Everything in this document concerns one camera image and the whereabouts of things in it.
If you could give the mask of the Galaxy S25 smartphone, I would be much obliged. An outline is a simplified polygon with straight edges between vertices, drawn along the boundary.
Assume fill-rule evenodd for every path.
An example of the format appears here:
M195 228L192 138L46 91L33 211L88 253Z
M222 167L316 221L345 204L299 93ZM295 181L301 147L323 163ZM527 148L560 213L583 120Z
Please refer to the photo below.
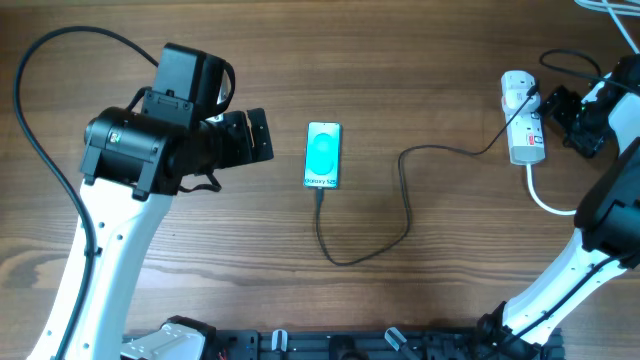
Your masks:
M342 126L339 123L308 124L303 175L305 187L338 187L341 135Z

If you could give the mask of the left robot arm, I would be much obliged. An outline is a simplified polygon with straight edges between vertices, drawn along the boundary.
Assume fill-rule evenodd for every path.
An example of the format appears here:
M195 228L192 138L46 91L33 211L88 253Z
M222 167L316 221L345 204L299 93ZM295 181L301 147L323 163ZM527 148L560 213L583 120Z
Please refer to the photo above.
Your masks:
M87 126L81 216L35 359L116 359L142 263L186 176L271 160L265 112L231 111L225 60L167 44L151 87Z

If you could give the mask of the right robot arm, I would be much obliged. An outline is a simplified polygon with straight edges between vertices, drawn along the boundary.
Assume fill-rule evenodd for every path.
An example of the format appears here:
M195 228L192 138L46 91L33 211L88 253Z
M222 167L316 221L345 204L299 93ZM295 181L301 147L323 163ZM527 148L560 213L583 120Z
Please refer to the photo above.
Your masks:
M639 57L620 58L610 74L588 77L586 96L560 86L538 107L586 158L616 142L613 165L574 214L575 230L553 263L522 293L478 323L479 359L542 359L559 323L607 281L639 264Z

